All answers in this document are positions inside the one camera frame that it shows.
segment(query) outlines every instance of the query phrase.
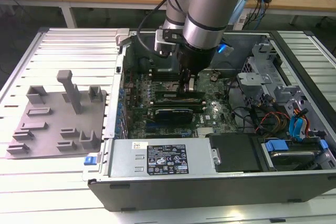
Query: blue drive latch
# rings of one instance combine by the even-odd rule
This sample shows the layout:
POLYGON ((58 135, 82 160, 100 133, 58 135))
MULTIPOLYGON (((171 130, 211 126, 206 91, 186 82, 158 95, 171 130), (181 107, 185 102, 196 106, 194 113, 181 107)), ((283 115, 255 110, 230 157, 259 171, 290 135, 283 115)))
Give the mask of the blue drive latch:
POLYGON ((266 144, 266 149, 268 152, 281 152, 288 151, 288 146, 285 140, 270 140, 266 144))

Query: circuit board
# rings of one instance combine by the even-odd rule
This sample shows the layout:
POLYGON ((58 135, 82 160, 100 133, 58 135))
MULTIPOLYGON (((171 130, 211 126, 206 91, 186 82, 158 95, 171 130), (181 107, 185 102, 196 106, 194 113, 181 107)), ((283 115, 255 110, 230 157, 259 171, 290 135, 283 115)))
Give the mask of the circuit board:
POLYGON ((211 76, 209 71, 200 72, 196 82, 197 91, 205 92, 203 113, 194 113, 189 124, 157 125, 149 118, 151 100, 157 91, 176 91, 178 82, 154 82, 149 76, 139 75, 129 102, 132 121, 128 138, 205 137, 212 132, 236 132, 237 124, 223 100, 225 84, 222 79, 211 82, 211 76))

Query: gray floor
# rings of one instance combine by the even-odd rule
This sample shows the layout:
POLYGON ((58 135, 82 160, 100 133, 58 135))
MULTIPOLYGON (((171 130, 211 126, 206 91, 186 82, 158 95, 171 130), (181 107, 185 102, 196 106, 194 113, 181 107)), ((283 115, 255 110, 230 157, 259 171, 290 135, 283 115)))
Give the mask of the gray floor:
MULTIPOLYGON (((34 18, 32 20, 20 8, 15 16, 0 17, 0 88, 29 46, 40 27, 66 27, 60 10, 55 7, 25 7, 34 18)), ((110 19, 106 19, 104 9, 76 8, 75 16, 78 27, 130 27, 137 28, 145 15, 144 10, 109 10, 110 19)), ((326 19, 321 27, 316 24, 321 17, 300 16, 294 26, 289 25, 290 16, 266 15, 258 30, 310 30, 332 51, 336 46, 336 19, 326 19)), ((145 28, 157 28, 163 23, 165 12, 155 14, 145 28)), ((253 29, 252 24, 246 29, 253 29)))

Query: power supply label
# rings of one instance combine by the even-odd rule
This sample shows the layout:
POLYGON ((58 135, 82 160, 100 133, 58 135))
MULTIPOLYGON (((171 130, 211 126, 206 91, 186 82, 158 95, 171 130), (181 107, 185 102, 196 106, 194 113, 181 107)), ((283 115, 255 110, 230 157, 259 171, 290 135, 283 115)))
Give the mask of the power supply label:
POLYGON ((188 174, 188 159, 184 144, 148 145, 147 173, 149 175, 188 174))

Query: blue latch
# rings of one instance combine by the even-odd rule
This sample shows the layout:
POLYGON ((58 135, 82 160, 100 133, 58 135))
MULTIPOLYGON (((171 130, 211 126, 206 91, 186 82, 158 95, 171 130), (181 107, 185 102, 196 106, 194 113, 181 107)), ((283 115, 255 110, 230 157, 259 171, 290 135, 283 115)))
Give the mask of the blue latch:
POLYGON ((84 165, 96 165, 97 164, 97 157, 87 156, 84 160, 84 165))
POLYGON ((324 139, 321 139, 321 140, 320 140, 320 145, 321 145, 321 147, 322 147, 322 149, 323 149, 324 151, 327 150, 327 149, 329 148, 327 142, 326 142, 324 139))
POLYGON ((285 140, 270 140, 266 144, 266 149, 268 152, 279 152, 279 151, 288 151, 288 146, 285 140))

